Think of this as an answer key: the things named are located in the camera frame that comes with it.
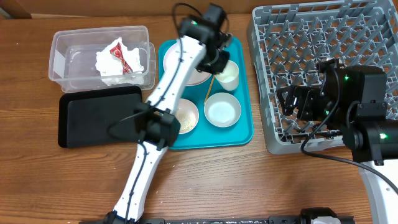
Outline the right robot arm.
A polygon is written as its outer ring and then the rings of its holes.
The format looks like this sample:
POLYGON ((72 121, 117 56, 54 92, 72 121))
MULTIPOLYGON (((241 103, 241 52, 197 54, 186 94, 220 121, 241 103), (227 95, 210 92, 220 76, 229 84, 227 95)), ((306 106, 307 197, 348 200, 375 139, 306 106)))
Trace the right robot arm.
POLYGON ((380 67, 345 66, 338 58, 317 63, 319 87, 291 85, 277 90, 282 112, 318 121, 300 146, 303 154, 351 164, 365 184, 374 223, 397 223, 397 121, 388 119, 387 74, 380 67), (336 129, 352 158, 306 151, 320 129, 336 129))

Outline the cream plastic cup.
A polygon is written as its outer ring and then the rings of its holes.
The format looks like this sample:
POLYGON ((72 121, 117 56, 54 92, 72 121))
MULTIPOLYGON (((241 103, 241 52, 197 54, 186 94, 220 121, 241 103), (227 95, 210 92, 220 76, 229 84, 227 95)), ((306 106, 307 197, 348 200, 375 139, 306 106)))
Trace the cream plastic cup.
POLYGON ((226 91, 233 91, 239 85, 239 67, 238 65, 229 60, 224 70, 215 75, 215 78, 226 91))

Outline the red snack wrapper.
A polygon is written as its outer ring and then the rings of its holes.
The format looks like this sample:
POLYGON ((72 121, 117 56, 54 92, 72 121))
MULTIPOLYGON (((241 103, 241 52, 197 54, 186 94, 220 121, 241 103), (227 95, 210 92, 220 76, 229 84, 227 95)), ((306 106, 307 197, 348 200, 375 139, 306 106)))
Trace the red snack wrapper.
POLYGON ((121 61, 123 67, 123 74, 125 73, 132 73, 132 68, 128 65, 126 60, 124 59, 121 44, 117 43, 115 47, 113 47, 110 51, 112 56, 116 57, 121 61))

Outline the white napkin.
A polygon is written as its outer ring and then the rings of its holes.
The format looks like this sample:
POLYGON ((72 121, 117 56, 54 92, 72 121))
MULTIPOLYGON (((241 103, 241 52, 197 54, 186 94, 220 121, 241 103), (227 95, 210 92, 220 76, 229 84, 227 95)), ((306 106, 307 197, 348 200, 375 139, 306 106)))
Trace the white napkin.
POLYGON ((141 64, 141 58, 139 55, 140 48, 133 48, 129 50, 124 44, 121 37, 115 39, 105 49, 96 53, 96 64, 97 71, 100 72, 102 81, 107 86, 120 85, 120 84, 132 84, 142 85, 144 83, 144 77, 141 73, 144 71, 144 66, 141 64), (124 59, 128 65, 132 68, 132 73, 123 74, 123 67, 121 61, 116 57, 112 56, 109 52, 117 43, 121 44, 124 59))

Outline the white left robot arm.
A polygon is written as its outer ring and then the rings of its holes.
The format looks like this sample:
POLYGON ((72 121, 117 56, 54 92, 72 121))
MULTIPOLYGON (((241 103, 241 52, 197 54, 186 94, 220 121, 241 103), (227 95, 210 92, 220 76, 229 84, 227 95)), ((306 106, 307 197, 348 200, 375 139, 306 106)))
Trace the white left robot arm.
POLYGON ((136 157, 126 186, 104 223, 137 223, 144 211, 146 195, 163 155, 177 139, 180 123, 175 117, 194 70, 212 75, 221 73, 229 60, 232 35, 221 30, 228 20, 226 11, 210 4, 204 14, 190 15, 176 22, 177 65, 165 71, 145 102, 137 104, 134 114, 111 124, 107 131, 115 137, 116 126, 134 122, 138 133, 136 157))

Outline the rice food waste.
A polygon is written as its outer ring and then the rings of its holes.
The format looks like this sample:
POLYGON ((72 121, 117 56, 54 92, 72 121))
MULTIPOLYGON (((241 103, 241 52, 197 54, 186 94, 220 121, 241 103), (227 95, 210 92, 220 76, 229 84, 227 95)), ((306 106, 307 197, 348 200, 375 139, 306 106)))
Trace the rice food waste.
POLYGON ((195 127, 197 120, 194 112, 189 110, 178 110, 176 118, 180 123, 180 134, 190 132, 195 127))

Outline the grey-white bowl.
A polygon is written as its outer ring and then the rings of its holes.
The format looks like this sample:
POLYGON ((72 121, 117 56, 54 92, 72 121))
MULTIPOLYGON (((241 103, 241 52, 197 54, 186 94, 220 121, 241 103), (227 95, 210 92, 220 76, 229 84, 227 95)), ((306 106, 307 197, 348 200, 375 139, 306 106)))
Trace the grey-white bowl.
POLYGON ((240 102, 229 93, 215 93, 204 104, 206 119, 219 128, 227 128, 237 123, 241 111, 240 102))

